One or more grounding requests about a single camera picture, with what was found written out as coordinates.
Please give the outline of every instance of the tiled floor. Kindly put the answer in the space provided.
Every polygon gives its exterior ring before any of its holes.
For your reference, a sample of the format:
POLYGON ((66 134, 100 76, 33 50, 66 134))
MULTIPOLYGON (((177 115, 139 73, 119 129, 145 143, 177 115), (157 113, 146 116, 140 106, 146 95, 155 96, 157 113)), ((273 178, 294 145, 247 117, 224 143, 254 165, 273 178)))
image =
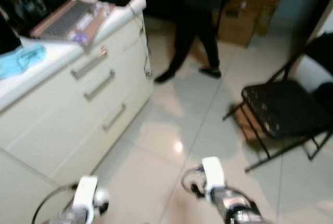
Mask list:
MULTIPOLYGON (((172 24, 147 23, 155 74, 172 57, 172 24)), ((240 100, 245 84, 265 81, 287 59, 290 36, 255 37, 248 49, 219 43, 220 81, 197 72, 204 61, 197 43, 176 78, 155 86, 153 96, 109 152, 96 174, 111 194, 97 223, 222 223, 217 211, 180 185, 182 172, 201 158, 218 156, 229 185, 254 198, 262 214, 278 224, 333 223, 333 143, 313 163, 299 148, 249 174, 258 159, 233 118, 222 122, 240 100)))

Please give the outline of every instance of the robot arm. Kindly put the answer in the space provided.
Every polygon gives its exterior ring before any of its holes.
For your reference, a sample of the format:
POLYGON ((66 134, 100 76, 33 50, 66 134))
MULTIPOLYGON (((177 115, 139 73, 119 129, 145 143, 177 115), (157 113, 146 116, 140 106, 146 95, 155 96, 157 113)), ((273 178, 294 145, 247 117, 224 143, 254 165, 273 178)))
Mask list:
MULTIPOLYGON (((71 189, 76 189, 72 206, 43 224, 92 224, 96 216, 106 212, 109 206, 109 194, 97 188, 96 176, 83 176, 78 184, 73 184, 71 189)), ((37 213, 43 203, 38 207, 32 224, 35 223, 37 213)))
POLYGON ((254 201, 242 192, 225 185, 224 173, 217 157, 208 157, 201 160, 196 169, 204 173, 206 182, 200 192, 196 184, 191 185, 191 191, 197 198, 205 197, 215 205, 217 211, 226 224, 268 224, 254 201))

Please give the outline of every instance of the black shoe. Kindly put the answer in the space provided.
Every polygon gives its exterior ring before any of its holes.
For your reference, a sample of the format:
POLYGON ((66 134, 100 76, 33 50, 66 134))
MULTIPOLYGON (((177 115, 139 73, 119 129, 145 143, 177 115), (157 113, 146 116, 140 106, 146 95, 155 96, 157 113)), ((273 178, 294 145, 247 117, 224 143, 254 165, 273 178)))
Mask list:
POLYGON ((175 76, 174 72, 166 71, 162 75, 158 76, 154 82, 156 84, 163 84, 167 82, 168 80, 172 79, 175 76))
POLYGON ((219 80, 222 76, 218 68, 200 68, 199 72, 204 75, 210 76, 216 80, 219 80))

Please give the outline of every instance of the light blue cloth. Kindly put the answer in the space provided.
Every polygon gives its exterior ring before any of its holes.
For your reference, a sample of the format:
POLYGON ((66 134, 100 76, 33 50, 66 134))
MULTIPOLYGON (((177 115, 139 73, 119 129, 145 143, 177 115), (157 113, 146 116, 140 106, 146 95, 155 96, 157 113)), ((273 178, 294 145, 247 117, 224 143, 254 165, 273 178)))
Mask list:
POLYGON ((0 55, 0 79, 21 74, 45 57, 45 47, 40 44, 30 47, 19 46, 14 51, 2 54, 0 55))

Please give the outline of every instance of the countertop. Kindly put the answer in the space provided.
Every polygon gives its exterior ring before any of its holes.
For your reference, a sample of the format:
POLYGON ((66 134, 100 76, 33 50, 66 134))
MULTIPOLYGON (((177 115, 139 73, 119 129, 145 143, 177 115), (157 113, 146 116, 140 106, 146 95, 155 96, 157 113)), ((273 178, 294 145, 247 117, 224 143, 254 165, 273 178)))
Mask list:
MULTIPOLYGON (((91 43, 92 46, 133 19, 134 13, 139 14, 146 7, 146 0, 131 0, 129 5, 116 7, 111 12, 91 43)), ((47 56, 24 73, 0 80, 0 112, 84 53, 83 47, 74 42, 37 41, 23 37, 21 40, 24 46, 33 43, 42 44, 46 48, 47 56)))

